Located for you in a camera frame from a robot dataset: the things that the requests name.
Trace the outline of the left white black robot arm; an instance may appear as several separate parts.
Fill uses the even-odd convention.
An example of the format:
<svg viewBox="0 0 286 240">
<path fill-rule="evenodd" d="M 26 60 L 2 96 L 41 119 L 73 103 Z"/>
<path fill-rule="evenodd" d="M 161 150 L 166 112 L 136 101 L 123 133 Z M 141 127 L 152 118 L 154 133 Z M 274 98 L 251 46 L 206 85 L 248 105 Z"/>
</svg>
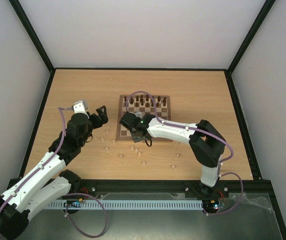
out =
<svg viewBox="0 0 286 240">
<path fill-rule="evenodd" d="M 62 132 L 40 162 L 21 180 L 0 195 L 0 234 L 7 240 L 19 237 L 33 217 L 60 197 L 85 196 L 79 192 L 81 178 L 65 167 L 80 154 L 94 129 L 108 122 L 106 106 L 87 112 L 82 101 L 62 123 Z"/>
</svg>

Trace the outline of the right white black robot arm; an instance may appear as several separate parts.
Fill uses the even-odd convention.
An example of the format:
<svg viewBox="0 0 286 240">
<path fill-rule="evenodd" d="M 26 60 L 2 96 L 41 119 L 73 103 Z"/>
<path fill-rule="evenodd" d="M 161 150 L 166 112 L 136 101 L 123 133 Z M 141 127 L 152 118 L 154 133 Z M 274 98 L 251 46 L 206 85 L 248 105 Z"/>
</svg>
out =
<svg viewBox="0 0 286 240">
<path fill-rule="evenodd" d="M 206 120 L 199 123 L 179 123 L 153 114 L 126 112 L 119 121 L 132 135 L 135 142 L 163 138 L 190 146 L 196 160 L 202 165 L 200 183 L 195 192 L 211 196 L 218 190 L 219 160 L 225 150 L 225 139 Z"/>
</svg>

